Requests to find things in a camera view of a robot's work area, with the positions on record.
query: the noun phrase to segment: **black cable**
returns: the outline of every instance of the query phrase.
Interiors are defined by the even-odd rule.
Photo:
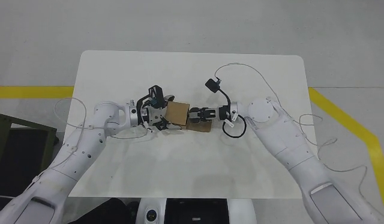
[[[228,97],[228,95],[222,91],[221,89],[218,90],[219,92],[223,93],[223,95],[227,98],[227,102],[228,102],[228,109],[230,108],[230,98]]]
[[[226,132],[226,130],[224,129],[224,126],[226,125],[226,122],[223,123],[223,132],[224,132],[225,135],[229,136],[230,138],[240,138],[240,137],[242,137],[245,134],[245,131],[247,130],[247,122],[245,121],[244,117],[242,117],[241,115],[239,115],[239,117],[244,122],[244,130],[242,131],[242,133],[239,136],[231,136],[230,134],[228,134]]]

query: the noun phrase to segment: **circular joint cap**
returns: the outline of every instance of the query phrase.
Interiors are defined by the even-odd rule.
[[[248,106],[248,114],[253,121],[264,123],[274,114],[274,107],[267,99],[255,99]]]

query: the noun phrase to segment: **black panel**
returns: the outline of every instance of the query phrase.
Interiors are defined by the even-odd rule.
[[[164,224],[229,224],[226,199],[167,199]]]
[[[0,158],[0,195],[20,195],[40,173],[46,139],[44,130],[10,130]],[[0,198],[0,210],[9,201]]]

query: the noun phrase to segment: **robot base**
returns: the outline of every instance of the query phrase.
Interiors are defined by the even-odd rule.
[[[142,198],[136,224],[256,224],[251,199]]]

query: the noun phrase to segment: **white cable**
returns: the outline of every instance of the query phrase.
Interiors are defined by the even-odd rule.
[[[146,136],[148,134],[148,129],[144,126],[144,124],[140,125],[141,127],[143,127],[145,129],[145,133],[141,136],[133,136],[131,138],[119,138],[117,136],[111,136],[111,138],[115,138],[115,139],[120,139],[120,140],[127,140],[127,139],[136,139],[136,138],[142,138],[144,136]]]
[[[13,196],[0,196],[0,198],[8,198],[8,199],[14,199]]]
[[[230,66],[230,65],[242,65],[242,66],[251,68],[252,70],[256,71],[256,72],[260,75],[260,77],[264,80],[264,82],[266,83],[266,85],[269,87],[269,89],[270,89],[270,90],[273,92],[273,94],[275,95],[275,97],[276,97],[276,99],[277,99],[277,102],[278,102],[278,104],[280,105],[280,107],[285,111],[285,113],[286,113],[289,117],[291,117],[291,119],[293,120],[293,122],[299,124],[300,130],[301,130],[302,134],[304,135],[305,139],[306,139],[310,144],[319,147],[318,150],[317,150],[317,156],[318,156],[320,162],[321,162],[327,169],[329,169],[329,170],[331,170],[331,171],[334,171],[334,172],[350,172],[350,171],[354,171],[354,170],[359,169],[359,168],[365,168],[364,174],[363,174],[363,176],[362,176],[362,178],[361,178],[361,181],[360,181],[360,183],[359,183],[359,194],[361,195],[361,197],[363,198],[363,200],[365,200],[365,201],[369,204],[369,206],[370,206],[371,208],[373,208],[373,209],[374,209],[375,211],[377,211],[381,216],[384,217],[384,215],[383,215],[378,209],[376,209],[376,208],[375,208],[375,207],[374,207],[374,206],[373,206],[373,205],[366,199],[366,197],[365,197],[365,196],[362,194],[362,192],[361,192],[361,186],[362,186],[362,183],[364,182],[365,177],[367,176],[368,167],[367,167],[366,165],[359,165],[359,166],[357,166],[357,167],[355,167],[355,168],[350,168],[350,169],[346,169],[346,170],[336,170],[336,169],[332,169],[332,168],[330,168],[328,165],[326,165],[325,163],[322,162],[321,156],[320,156],[319,154],[320,154],[320,150],[321,150],[323,147],[328,146],[328,145],[332,145],[332,144],[336,143],[336,142],[338,141],[338,139],[337,139],[337,138],[332,138],[332,139],[326,141],[325,143],[323,143],[323,144],[321,144],[321,145],[316,145],[315,143],[313,143],[312,141],[310,141],[310,140],[307,138],[307,135],[306,135],[305,132],[303,131],[302,126],[314,126],[314,124],[304,124],[304,123],[301,123],[301,118],[304,117],[304,116],[306,116],[306,115],[309,115],[309,116],[312,116],[312,117],[318,117],[318,118],[320,118],[320,123],[321,123],[321,122],[323,121],[323,118],[322,118],[322,117],[320,117],[320,116],[318,116],[318,115],[314,115],[314,114],[303,114],[303,115],[301,115],[301,116],[299,117],[299,121],[295,121],[295,120],[292,118],[292,116],[289,115],[288,112],[282,107],[281,102],[280,102],[280,99],[278,98],[277,93],[273,90],[273,88],[271,87],[271,85],[270,85],[270,84],[268,83],[268,81],[264,78],[263,74],[261,74],[260,71],[258,71],[256,68],[254,68],[254,67],[252,67],[252,66],[250,66],[250,65],[243,64],[243,63],[238,63],[238,62],[233,62],[233,63],[228,63],[228,64],[225,64],[225,65],[222,65],[221,67],[219,67],[219,68],[215,71],[215,77],[216,77],[217,79],[219,79],[219,78],[217,77],[217,72],[218,72],[221,68],[224,68],[224,67],[227,67],[227,66]]]
[[[60,103],[61,101],[63,101],[63,100],[77,100],[83,107],[84,107],[84,119],[83,119],[83,124],[81,124],[80,126],[75,126],[75,125],[72,125],[72,124],[70,124],[70,123],[68,123],[67,121],[64,121],[63,119],[61,119],[60,117],[59,117],[59,115],[56,113],[56,106],[58,105],[58,103]],[[83,132],[84,132],[84,129],[86,129],[86,128],[84,128],[84,126],[85,126],[85,120],[86,120],[86,106],[85,106],[85,104],[84,104],[84,102],[83,101],[81,101],[80,99],[78,99],[78,98],[75,98],[75,97],[66,97],[66,98],[62,98],[62,99],[60,99],[60,100],[58,100],[56,103],[55,103],[55,105],[53,106],[53,113],[56,115],[56,117],[60,120],[60,121],[62,121],[63,123],[66,123],[66,125],[68,125],[68,126],[72,126],[72,127],[75,127],[75,128],[77,128],[77,129],[81,129],[81,132],[80,132],[80,136],[79,136],[79,138],[78,138],[78,140],[77,140],[77,143],[76,143],[76,148],[74,149],[74,151],[72,151],[69,155],[68,155],[68,157],[67,158],[65,158],[62,162],[60,162],[59,164],[57,164],[57,165],[55,165],[55,166],[52,166],[52,167],[49,167],[50,169],[53,169],[53,168],[55,168],[55,167],[57,167],[57,166],[59,166],[59,165],[61,165],[61,164],[63,164],[64,162],[66,162],[72,155],[73,155],[73,153],[77,150],[77,148],[79,147],[79,143],[80,143],[80,141],[82,140],[82,137],[83,137]]]

